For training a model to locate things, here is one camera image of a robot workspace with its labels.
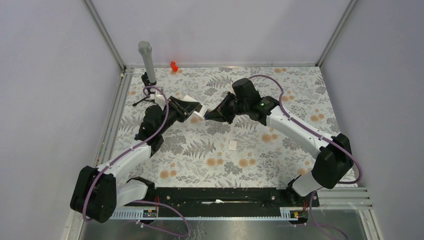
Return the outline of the white battery cover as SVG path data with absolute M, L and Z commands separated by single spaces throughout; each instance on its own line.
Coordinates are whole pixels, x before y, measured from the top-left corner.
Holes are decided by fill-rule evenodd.
M 228 144 L 228 149 L 230 151 L 235 151 L 237 149 L 237 142 L 235 140 L 230 140 Z

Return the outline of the white red remote control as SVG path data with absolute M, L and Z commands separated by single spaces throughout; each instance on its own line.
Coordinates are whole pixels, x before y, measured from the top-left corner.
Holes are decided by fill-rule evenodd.
M 207 113 L 208 108 L 204 104 L 189 95 L 185 95 L 182 100 L 191 104 L 190 108 L 194 115 L 201 119 L 205 119 L 205 114 Z

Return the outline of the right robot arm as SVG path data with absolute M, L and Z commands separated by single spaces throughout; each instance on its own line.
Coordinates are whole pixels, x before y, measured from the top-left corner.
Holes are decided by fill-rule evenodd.
M 312 170 L 295 178 L 288 184 L 287 201 L 293 206 L 301 205 L 307 195 L 321 188 L 332 189 L 342 184 L 342 178 L 354 166 L 349 138 L 323 133 L 283 109 L 282 104 L 271 96 L 261 96 L 253 82 L 242 78 L 232 84 L 222 102 L 213 110 L 206 111 L 209 121 L 231 124 L 236 116 L 247 115 L 251 120 L 273 128 L 291 138 L 314 159 Z

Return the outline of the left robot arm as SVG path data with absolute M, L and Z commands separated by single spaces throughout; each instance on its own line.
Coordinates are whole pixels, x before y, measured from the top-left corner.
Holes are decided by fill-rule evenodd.
M 117 207 L 134 201 L 148 206 L 155 200 L 154 183 L 140 177 L 120 181 L 136 166 L 150 159 L 164 142 L 163 133 L 174 123 L 183 123 L 192 114 L 203 116 L 206 107 L 186 95 L 156 101 L 149 106 L 134 137 L 137 142 L 115 159 L 97 167 L 85 166 L 79 172 L 70 208 L 86 218 L 106 222 Z

